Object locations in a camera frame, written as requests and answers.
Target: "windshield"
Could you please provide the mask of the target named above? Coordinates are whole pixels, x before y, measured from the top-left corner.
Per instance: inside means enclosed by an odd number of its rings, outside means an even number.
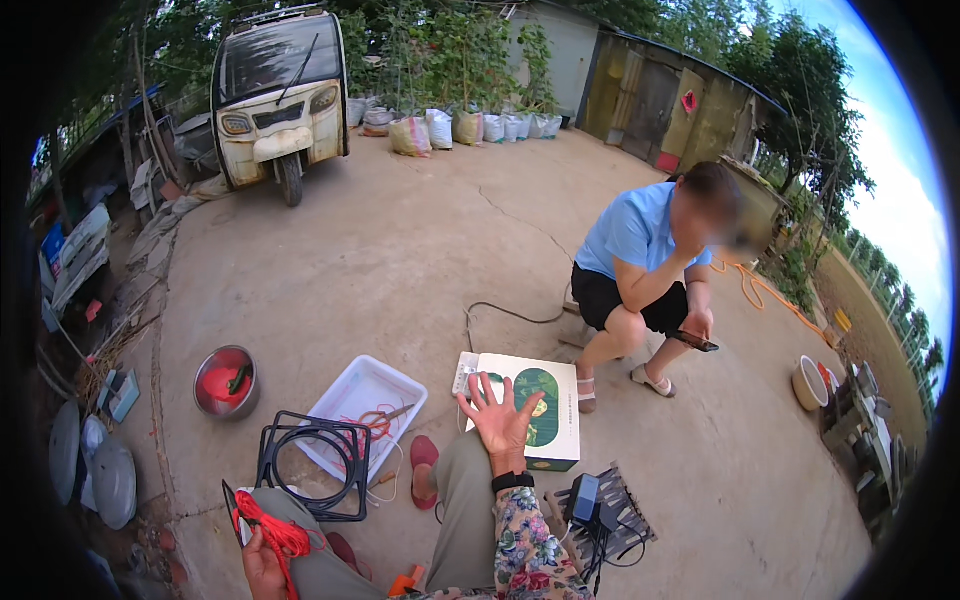
[[[300,77],[300,84],[309,84],[340,75],[332,16],[297,19],[228,39],[220,59],[219,104],[283,89],[297,76],[317,34]]]

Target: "hand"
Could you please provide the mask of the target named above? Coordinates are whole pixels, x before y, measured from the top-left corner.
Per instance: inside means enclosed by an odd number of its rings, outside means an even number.
[[[476,408],[470,406],[463,394],[457,395],[457,402],[461,410],[467,415],[477,431],[483,445],[490,452],[490,462],[493,465],[493,476],[497,477],[509,471],[523,472],[526,468],[526,459],[523,458],[523,448],[527,445],[527,427],[530,418],[537,408],[537,402],[543,398],[543,392],[531,394],[523,404],[520,412],[514,406],[514,382],[510,377],[503,378],[503,403],[498,404],[490,385],[490,378],[486,373],[480,373],[486,400],[480,396],[477,386],[477,376],[472,374],[467,382],[470,388],[470,397]]]
[[[287,578],[274,549],[263,542],[262,525],[254,528],[253,537],[243,548],[243,570],[253,600],[286,600]]]
[[[680,330],[705,340],[713,333],[713,312],[709,308],[691,311],[686,315]]]
[[[676,244],[673,252],[683,258],[685,262],[693,260],[707,249],[705,245],[700,243],[700,240],[692,235],[683,235],[679,231],[673,232],[673,241]]]

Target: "three-wheeled vehicle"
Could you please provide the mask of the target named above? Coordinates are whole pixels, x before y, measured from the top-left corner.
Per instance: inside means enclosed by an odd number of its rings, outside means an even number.
[[[304,167],[349,154],[346,72],[340,22],[317,5],[250,17],[220,44],[210,104],[230,189],[276,178],[296,206]]]

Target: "floral sleeve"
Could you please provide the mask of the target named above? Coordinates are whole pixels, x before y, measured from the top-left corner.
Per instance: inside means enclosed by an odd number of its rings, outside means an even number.
[[[592,600],[573,562],[550,534],[533,488],[517,488],[496,501],[496,590],[499,600]]]

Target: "red rope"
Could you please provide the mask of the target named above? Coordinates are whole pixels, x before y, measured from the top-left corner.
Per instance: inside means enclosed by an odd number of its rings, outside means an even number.
[[[263,539],[273,548],[276,560],[280,563],[280,570],[287,579],[287,599],[298,600],[297,589],[294,587],[293,580],[290,579],[289,563],[290,559],[310,554],[312,546],[307,530],[294,521],[281,521],[264,513],[253,496],[247,492],[237,492],[234,499],[237,502],[237,508],[233,509],[233,529],[240,531],[240,517],[260,523]],[[326,539],[320,532],[313,533],[317,534],[324,544],[317,550],[323,551],[326,548]]]

